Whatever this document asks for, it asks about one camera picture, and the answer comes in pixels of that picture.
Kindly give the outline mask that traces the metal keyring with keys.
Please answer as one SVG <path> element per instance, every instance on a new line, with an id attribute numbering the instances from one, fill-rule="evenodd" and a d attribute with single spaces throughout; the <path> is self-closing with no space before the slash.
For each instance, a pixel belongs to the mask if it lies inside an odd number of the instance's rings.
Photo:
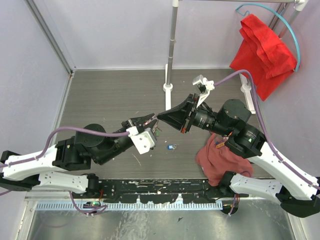
<path id="1" fill-rule="evenodd" d="M 161 134 L 161 129 L 159 128 L 159 120 L 158 120 L 158 116 L 154 115 L 148 123 L 151 126 L 152 132 L 156 137 L 159 137 Z"/>

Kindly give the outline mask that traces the blue tagged key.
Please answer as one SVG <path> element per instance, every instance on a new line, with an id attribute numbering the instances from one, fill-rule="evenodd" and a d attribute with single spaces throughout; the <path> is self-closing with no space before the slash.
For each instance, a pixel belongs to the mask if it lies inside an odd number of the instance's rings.
<path id="1" fill-rule="evenodd" d="M 177 147 L 178 147 L 177 144 L 169 144 L 169 145 L 167 146 L 167 149 L 174 151 L 175 149 L 177 149 Z"/>

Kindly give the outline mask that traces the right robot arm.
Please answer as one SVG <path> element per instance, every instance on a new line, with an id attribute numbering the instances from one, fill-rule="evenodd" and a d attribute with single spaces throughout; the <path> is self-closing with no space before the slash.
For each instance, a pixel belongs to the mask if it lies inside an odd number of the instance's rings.
<path id="1" fill-rule="evenodd" d="M 228 170 L 219 182 L 225 197 L 235 194 L 253 195 L 272 201 L 299 218 L 320 211 L 320 179 L 299 169 L 287 158 L 279 160 L 265 135 L 247 123 L 251 112 L 239 99 L 228 99 L 218 112 L 190 94 L 181 104 L 158 114 L 157 118 L 181 133 L 192 126 L 227 137 L 225 146 L 235 155 L 249 160 L 267 171 L 273 179 L 255 179 Z"/>

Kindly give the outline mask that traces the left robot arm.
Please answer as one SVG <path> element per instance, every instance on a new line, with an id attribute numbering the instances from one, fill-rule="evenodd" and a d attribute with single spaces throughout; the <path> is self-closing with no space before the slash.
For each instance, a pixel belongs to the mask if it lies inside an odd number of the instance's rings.
<path id="1" fill-rule="evenodd" d="M 59 127 L 49 135 L 42 151 L 26 155 L 4 151 L 0 158 L 0 186 L 15 192 L 66 190 L 95 198 L 101 191 L 98 176 L 69 173 L 89 170 L 92 163 L 103 165 L 131 147 L 141 155 L 149 152 L 157 142 L 157 124 L 152 113 L 122 122 L 113 133 L 107 133 L 97 123 L 84 128 Z"/>

